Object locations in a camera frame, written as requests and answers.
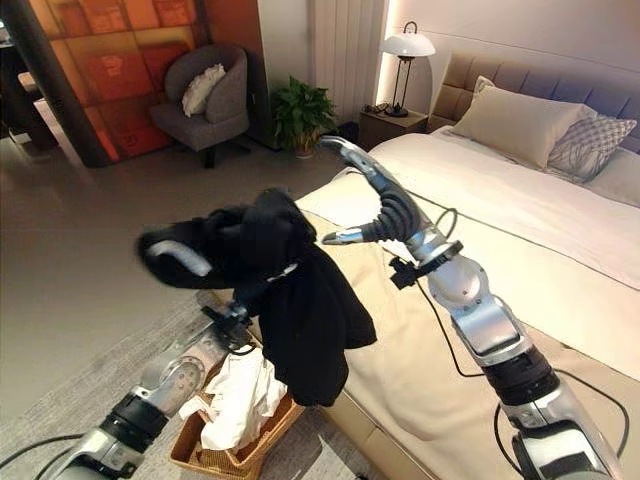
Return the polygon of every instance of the lamp base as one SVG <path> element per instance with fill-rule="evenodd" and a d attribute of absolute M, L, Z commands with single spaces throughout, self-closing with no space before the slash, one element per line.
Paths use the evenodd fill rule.
<path fill-rule="evenodd" d="M 406 108 L 401 107 L 399 103 L 396 103 L 393 107 L 387 108 L 384 113 L 390 117 L 406 117 L 409 115 L 409 111 Z"/>

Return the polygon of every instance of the plant pot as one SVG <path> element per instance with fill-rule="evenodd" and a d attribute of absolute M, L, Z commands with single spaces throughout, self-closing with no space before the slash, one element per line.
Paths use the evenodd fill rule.
<path fill-rule="evenodd" d="M 313 147 L 298 146 L 295 148 L 294 153 L 296 158 L 306 159 L 313 157 Z"/>

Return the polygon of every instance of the laundry basket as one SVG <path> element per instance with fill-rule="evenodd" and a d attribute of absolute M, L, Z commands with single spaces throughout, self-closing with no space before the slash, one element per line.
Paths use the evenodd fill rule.
<path fill-rule="evenodd" d="M 211 395 L 200 394 L 200 396 L 207 401 L 207 403 L 211 402 Z M 267 420 L 260 429 L 260 436 L 258 436 L 258 438 L 237 452 L 231 449 L 224 451 L 229 462 L 239 469 L 249 468 L 258 461 L 262 462 L 262 459 L 273 444 L 289 430 L 289 427 L 293 425 L 303 411 L 304 407 L 294 402 L 291 395 L 287 393 L 282 397 L 282 400 L 280 400 L 273 417 Z M 203 422 L 208 420 L 206 413 L 200 411 L 198 415 Z"/>
<path fill-rule="evenodd" d="M 205 421 L 197 414 L 187 419 L 169 455 L 171 462 L 223 480 L 257 480 L 260 477 L 263 457 L 256 458 L 245 468 L 238 468 L 225 452 L 204 450 L 200 443 L 200 432 L 204 425 Z"/>

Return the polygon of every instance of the white lamp shade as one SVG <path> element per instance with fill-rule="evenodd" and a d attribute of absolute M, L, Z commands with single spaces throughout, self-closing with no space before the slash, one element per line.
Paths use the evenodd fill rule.
<path fill-rule="evenodd" d="M 419 33 L 396 33 L 382 42 L 382 51 L 401 57 L 426 57 L 436 53 L 436 48 Z"/>

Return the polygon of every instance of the white cushion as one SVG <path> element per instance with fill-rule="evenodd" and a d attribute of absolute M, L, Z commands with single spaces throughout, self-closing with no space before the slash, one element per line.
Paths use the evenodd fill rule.
<path fill-rule="evenodd" d="M 569 127 L 595 116 L 586 105 L 530 97 L 484 82 L 452 131 L 520 163 L 544 169 L 549 152 Z"/>
<path fill-rule="evenodd" d="M 640 155 L 618 148 L 585 186 L 600 196 L 640 208 Z"/>
<path fill-rule="evenodd" d="M 204 73 L 191 81 L 182 97 L 182 109 L 187 117 L 204 113 L 211 90 L 224 77 L 224 74 L 224 67 L 219 63 L 207 68 Z"/>

